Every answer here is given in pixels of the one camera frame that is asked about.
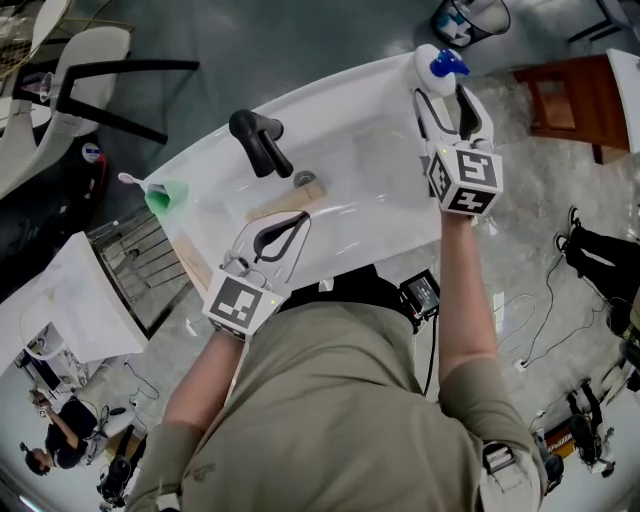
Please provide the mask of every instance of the blue spray nozzle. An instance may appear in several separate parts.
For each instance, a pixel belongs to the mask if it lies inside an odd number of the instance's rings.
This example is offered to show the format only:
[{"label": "blue spray nozzle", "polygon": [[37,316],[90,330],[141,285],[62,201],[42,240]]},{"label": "blue spray nozzle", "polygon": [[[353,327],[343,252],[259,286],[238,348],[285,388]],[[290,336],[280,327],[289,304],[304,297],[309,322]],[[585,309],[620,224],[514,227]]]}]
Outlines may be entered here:
[{"label": "blue spray nozzle", "polygon": [[437,77],[445,77],[449,73],[468,75],[469,68],[453,50],[441,50],[438,57],[429,65],[431,72]]}]

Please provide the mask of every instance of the black trash can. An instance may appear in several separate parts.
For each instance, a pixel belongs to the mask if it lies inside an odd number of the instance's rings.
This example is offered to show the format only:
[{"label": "black trash can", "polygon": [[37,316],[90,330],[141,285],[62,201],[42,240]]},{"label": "black trash can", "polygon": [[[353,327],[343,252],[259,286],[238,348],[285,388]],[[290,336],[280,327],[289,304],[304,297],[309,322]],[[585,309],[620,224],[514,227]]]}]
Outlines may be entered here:
[{"label": "black trash can", "polygon": [[464,48],[504,34],[511,15],[503,0],[444,0],[431,17],[431,26],[443,43]]}]

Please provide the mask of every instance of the olive green shirt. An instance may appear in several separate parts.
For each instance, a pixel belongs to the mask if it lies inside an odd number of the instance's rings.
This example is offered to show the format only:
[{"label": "olive green shirt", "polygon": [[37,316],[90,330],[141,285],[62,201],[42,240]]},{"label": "olive green shirt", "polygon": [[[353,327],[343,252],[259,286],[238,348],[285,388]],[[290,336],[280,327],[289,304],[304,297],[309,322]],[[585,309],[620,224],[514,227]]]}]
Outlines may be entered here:
[{"label": "olive green shirt", "polygon": [[128,510],[176,493],[183,512],[479,509],[484,442],[538,452],[498,364],[456,368],[425,400],[412,327],[363,304],[313,303],[276,315],[204,436],[149,435]]}]

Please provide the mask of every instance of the device screen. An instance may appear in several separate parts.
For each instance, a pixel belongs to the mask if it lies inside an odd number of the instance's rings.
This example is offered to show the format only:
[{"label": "device screen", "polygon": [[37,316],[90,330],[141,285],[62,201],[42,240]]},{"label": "device screen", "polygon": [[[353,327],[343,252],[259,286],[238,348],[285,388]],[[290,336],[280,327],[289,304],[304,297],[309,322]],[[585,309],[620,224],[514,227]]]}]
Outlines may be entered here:
[{"label": "device screen", "polygon": [[426,277],[423,276],[412,283],[408,283],[407,286],[411,294],[420,303],[422,312],[430,311],[438,305],[438,296],[433,288],[431,288]]}]

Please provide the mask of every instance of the concrete floor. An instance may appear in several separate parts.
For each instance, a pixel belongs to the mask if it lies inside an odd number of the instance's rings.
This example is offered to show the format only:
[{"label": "concrete floor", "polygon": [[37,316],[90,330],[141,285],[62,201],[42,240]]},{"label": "concrete floor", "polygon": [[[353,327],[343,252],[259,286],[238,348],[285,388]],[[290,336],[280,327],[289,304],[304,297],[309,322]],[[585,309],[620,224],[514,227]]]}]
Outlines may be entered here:
[{"label": "concrete floor", "polygon": [[[76,9],[91,15],[102,0],[85,0]],[[594,326],[579,331],[548,356],[519,373],[513,367],[526,356],[549,307],[544,277],[555,263],[552,235],[566,226],[571,204],[581,208],[585,224],[613,236],[636,229],[635,182],[638,160],[628,157],[602,168],[592,161],[586,144],[534,139],[527,135],[531,112],[526,94],[508,74],[516,67],[602,53],[615,47],[634,53],[640,44],[630,33],[618,33],[593,44],[568,45],[574,33],[597,23],[602,14],[594,1],[507,0],[512,27],[463,52],[473,75],[470,81],[485,102],[497,128],[498,152],[505,159],[507,190],[487,222],[476,228],[482,248],[485,282],[496,307],[521,294],[497,315],[499,338],[518,329],[532,308],[527,325],[501,347],[509,390],[525,421],[552,402],[540,420],[552,426],[568,414],[563,393],[587,375],[597,378],[615,361],[617,343],[596,314]],[[169,143],[160,146],[101,128],[99,139],[112,169],[144,177],[212,130],[239,108],[252,108],[309,82],[372,60],[436,43],[429,28],[435,0],[328,0],[299,3],[273,0],[184,0],[113,2],[101,13],[134,23],[132,58],[183,58],[201,62],[194,74],[143,73],[118,81],[110,109],[164,130]],[[134,187],[113,180],[95,224],[113,220],[141,203]],[[381,262],[380,272],[393,282],[429,267],[439,270],[439,243]],[[587,325],[591,308],[601,303],[587,284],[561,262],[550,279],[554,309],[532,358],[542,355],[573,329]],[[140,397],[140,417],[151,426],[161,415],[171,390],[206,342],[211,328],[200,314],[192,292],[158,332],[144,354],[130,360],[136,371],[160,391],[161,399]],[[196,332],[185,328],[188,319]],[[416,340],[416,372],[426,377],[430,326]],[[114,393],[131,393],[138,382],[123,369]],[[435,396],[434,386],[430,396]]]}]

